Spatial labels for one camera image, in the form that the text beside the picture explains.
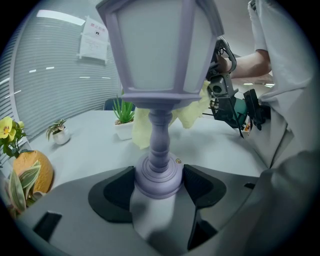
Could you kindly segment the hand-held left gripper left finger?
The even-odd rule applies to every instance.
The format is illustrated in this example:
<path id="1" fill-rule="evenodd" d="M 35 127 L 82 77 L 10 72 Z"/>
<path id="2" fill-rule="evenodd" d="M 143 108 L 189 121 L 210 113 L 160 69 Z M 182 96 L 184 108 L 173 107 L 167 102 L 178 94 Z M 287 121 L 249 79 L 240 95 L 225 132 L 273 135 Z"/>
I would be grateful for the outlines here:
<path id="1" fill-rule="evenodd" d="M 160 256 L 133 227 L 132 166 L 63 183 L 17 226 L 42 256 Z"/>

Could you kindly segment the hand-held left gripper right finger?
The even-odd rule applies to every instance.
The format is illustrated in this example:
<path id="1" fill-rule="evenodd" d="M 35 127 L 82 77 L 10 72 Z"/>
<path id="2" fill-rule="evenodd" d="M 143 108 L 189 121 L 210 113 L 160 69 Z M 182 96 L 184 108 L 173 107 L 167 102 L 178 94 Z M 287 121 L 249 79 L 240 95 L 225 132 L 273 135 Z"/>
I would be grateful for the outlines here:
<path id="1" fill-rule="evenodd" d="M 184 165 L 183 184 L 194 206 L 189 253 L 245 253 L 248 235 L 242 207 L 258 177 Z"/>

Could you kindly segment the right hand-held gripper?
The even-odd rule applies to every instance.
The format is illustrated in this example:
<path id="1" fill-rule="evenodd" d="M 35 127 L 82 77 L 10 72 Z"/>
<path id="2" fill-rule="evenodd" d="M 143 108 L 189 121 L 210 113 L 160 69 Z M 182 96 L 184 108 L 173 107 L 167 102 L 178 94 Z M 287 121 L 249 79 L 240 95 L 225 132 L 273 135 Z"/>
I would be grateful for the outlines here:
<path id="1" fill-rule="evenodd" d="M 227 54 L 231 66 L 227 71 L 219 71 L 218 56 Z M 233 88 L 231 73 L 237 67 L 237 60 L 231 51 L 229 43 L 223 36 L 219 36 L 212 59 L 206 74 L 206 80 L 209 82 L 208 93 L 217 104 L 217 108 L 212 108 L 212 114 L 215 119 L 226 122 L 232 128 L 237 128 L 242 136 L 241 125 L 238 114 L 235 111 L 235 94 L 239 91 Z"/>

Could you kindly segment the yellow knitted cloth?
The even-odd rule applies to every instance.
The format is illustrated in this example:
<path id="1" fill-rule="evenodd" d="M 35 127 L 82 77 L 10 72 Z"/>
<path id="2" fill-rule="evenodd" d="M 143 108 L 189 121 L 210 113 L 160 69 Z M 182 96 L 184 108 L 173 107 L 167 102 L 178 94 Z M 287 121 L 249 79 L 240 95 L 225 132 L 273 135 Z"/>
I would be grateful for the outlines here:
<path id="1" fill-rule="evenodd" d="M 197 118 L 200 118 L 203 112 L 209 107 L 210 96 L 208 86 L 210 82 L 205 80 L 200 90 L 199 101 L 193 101 L 190 105 L 175 109 L 172 111 L 172 119 L 170 125 L 175 120 L 180 120 L 182 127 L 189 129 L 193 126 Z M 136 108 L 132 128 L 132 142 L 141 150 L 150 146 L 150 138 L 152 134 L 152 124 L 149 119 L 149 109 Z"/>

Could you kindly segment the person's right forearm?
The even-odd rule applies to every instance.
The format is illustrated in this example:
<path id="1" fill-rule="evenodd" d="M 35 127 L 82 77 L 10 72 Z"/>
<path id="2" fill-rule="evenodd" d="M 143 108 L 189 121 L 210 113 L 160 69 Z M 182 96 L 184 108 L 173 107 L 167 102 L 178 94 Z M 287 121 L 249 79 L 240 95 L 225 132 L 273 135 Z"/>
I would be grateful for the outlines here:
<path id="1" fill-rule="evenodd" d="M 269 53 L 263 49 L 238 57 L 236 62 L 236 68 L 230 73 L 232 79 L 256 78 L 264 76 L 272 70 Z"/>

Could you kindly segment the orange pumpkin-shaped jar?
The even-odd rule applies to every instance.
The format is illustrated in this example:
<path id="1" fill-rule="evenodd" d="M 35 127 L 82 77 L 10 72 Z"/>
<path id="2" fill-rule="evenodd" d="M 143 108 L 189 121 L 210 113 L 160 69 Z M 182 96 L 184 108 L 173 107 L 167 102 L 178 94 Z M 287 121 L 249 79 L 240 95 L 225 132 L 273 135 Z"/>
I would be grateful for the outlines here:
<path id="1" fill-rule="evenodd" d="M 49 159 L 42 152 L 34 150 L 20 153 L 19 157 L 13 161 L 13 170 L 19 175 L 36 161 L 39 161 L 41 168 L 33 191 L 47 193 L 51 189 L 54 179 L 54 169 Z"/>

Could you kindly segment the large-leaved variegated potted plant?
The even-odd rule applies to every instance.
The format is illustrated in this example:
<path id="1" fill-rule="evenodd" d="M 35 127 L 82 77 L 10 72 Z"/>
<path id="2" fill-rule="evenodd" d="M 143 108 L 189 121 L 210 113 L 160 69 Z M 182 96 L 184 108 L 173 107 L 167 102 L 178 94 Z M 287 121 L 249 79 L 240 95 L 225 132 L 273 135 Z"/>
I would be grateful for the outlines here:
<path id="1" fill-rule="evenodd" d="M 4 183 L 4 192 L 9 200 L 6 206 L 9 215 L 15 220 L 27 208 L 46 195 L 41 191 L 35 191 L 35 184 L 40 176 L 41 162 L 36 160 L 34 164 L 17 174 L 14 170 L 9 179 Z"/>

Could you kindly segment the person's white shirt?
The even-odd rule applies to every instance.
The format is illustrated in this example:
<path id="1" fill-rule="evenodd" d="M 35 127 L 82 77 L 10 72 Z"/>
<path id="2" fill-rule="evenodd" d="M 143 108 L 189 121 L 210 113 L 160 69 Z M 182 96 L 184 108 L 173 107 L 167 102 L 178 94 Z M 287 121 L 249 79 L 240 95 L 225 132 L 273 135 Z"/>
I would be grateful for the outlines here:
<path id="1" fill-rule="evenodd" d="M 248 141 L 268 168 L 320 148 L 320 72 L 307 38 L 276 0 L 251 0 L 255 47 L 270 57 L 273 87 L 258 99 L 270 110 Z"/>

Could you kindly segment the small variegated potted plant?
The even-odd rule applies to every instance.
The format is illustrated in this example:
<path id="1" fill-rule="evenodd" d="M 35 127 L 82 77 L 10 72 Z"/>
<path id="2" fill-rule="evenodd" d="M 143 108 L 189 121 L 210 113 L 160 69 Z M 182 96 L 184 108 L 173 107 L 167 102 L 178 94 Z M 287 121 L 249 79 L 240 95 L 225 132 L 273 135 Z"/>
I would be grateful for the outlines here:
<path id="1" fill-rule="evenodd" d="M 65 122 L 66 120 L 59 119 L 47 128 L 45 136 L 48 141 L 52 137 L 57 145 L 64 145 L 70 140 L 71 135 L 65 126 Z"/>

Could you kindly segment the spiky green potted plant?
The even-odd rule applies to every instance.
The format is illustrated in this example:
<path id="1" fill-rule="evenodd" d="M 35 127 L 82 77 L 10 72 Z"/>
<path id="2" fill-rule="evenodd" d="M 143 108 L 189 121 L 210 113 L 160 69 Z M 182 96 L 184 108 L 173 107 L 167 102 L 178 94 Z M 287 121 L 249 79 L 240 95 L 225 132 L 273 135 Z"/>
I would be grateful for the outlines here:
<path id="1" fill-rule="evenodd" d="M 121 98 L 116 97 L 113 100 L 112 110 L 116 116 L 115 131 L 119 139 L 122 141 L 131 139 L 135 106 L 132 102 L 123 101 Z"/>

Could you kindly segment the blue chair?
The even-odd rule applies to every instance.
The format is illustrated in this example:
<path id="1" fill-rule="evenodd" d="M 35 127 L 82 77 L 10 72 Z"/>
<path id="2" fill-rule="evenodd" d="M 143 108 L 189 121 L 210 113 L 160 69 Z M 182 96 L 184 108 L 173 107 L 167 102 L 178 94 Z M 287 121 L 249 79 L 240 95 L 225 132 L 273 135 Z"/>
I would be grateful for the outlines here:
<path id="1" fill-rule="evenodd" d="M 112 111 L 113 109 L 116 109 L 118 106 L 122 105 L 122 99 L 120 97 L 116 98 L 109 98 L 105 101 L 103 105 L 104 111 Z"/>

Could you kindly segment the yellow flower potted plant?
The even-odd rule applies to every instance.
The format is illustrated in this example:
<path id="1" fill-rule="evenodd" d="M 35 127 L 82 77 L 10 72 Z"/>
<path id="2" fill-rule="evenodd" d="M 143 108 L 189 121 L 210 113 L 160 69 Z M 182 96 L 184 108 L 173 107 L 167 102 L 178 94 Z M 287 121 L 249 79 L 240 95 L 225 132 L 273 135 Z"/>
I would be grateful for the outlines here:
<path id="1" fill-rule="evenodd" d="M 27 136 L 24 128 L 22 121 L 16 122 L 9 116 L 0 120 L 0 148 L 10 158 L 18 158 L 20 155 L 19 142 Z"/>

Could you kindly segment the white window blinds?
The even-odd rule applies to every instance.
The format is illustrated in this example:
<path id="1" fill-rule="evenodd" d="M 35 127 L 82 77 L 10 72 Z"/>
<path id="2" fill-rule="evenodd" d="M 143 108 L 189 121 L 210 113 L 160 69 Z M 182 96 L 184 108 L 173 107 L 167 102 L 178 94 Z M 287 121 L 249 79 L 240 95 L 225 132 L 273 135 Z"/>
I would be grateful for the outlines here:
<path id="1" fill-rule="evenodd" d="M 110 44 L 107 64 L 77 56 L 86 16 L 103 24 L 88 0 L 43 1 L 0 54 L 0 119 L 23 121 L 29 142 L 54 121 L 101 110 L 120 94 Z"/>

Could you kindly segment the white paper sign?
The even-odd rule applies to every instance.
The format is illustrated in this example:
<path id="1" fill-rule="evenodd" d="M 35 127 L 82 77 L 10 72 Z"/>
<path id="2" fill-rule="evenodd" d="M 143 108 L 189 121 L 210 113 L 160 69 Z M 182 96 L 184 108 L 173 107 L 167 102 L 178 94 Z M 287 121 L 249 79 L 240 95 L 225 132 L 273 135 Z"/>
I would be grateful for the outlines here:
<path id="1" fill-rule="evenodd" d="M 79 59 L 92 58 L 108 62 L 109 33 L 104 24 L 86 16 L 80 33 Z"/>

